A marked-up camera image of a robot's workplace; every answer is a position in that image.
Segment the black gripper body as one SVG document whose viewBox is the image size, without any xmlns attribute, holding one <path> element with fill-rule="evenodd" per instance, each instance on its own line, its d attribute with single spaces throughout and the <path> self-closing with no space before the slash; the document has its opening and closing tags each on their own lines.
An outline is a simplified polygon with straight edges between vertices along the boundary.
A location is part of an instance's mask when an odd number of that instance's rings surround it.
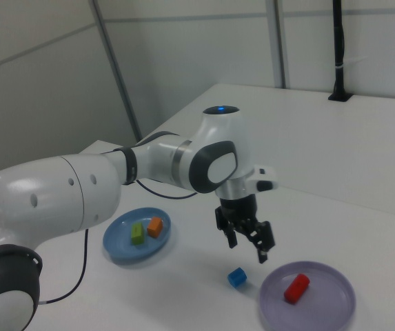
<svg viewBox="0 0 395 331">
<path fill-rule="evenodd" d="M 256 196 L 250 194 L 240 199 L 220 199 L 221 206 L 217 208 L 217 227 L 226 228 L 232 224 L 236 228 L 253 228 L 256 223 Z"/>
</svg>

